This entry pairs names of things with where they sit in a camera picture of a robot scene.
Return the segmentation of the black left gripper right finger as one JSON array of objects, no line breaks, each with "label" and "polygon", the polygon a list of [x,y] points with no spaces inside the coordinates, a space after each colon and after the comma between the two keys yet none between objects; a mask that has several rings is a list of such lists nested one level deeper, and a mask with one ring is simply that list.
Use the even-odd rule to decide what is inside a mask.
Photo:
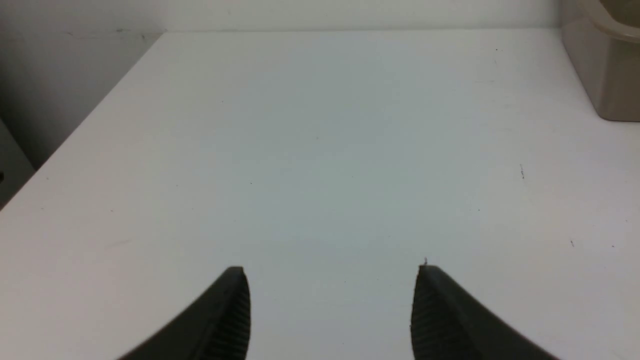
[{"label": "black left gripper right finger", "polygon": [[554,358],[487,309],[435,265],[421,265],[418,269],[410,337],[416,360]]}]

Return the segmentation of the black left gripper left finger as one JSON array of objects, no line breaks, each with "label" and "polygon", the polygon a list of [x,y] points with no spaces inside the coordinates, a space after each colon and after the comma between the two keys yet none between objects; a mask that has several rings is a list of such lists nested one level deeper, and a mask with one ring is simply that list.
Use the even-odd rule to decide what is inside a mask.
[{"label": "black left gripper left finger", "polygon": [[251,334],[249,281],[231,266],[201,296],[122,360],[245,360]]}]

